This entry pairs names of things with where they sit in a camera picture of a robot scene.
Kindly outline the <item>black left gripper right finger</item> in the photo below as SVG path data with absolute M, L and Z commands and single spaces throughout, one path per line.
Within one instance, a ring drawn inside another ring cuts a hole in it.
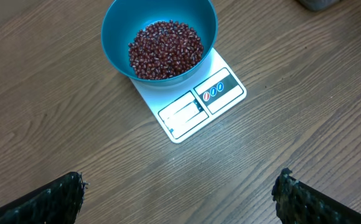
M 271 195 L 282 224 L 361 224 L 361 213 L 291 177 L 284 168 Z

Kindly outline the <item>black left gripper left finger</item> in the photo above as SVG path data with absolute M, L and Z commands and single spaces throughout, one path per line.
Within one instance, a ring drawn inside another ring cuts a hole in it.
M 86 189 L 82 174 L 69 172 L 0 207 L 0 224 L 74 224 Z

